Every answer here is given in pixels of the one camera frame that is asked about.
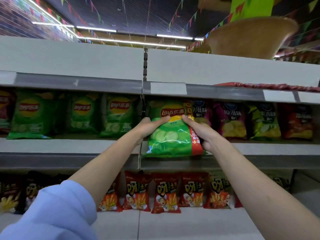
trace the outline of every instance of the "light blue sleeve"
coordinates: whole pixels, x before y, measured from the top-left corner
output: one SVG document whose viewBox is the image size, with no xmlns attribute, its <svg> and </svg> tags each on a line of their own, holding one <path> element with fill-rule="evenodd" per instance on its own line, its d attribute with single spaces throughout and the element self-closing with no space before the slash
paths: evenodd
<svg viewBox="0 0 320 240">
<path fill-rule="evenodd" d="M 80 184 L 66 180 L 39 191 L 30 208 L 0 239 L 95 240 L 97 219 L 93 198 Z"/>
</svg>

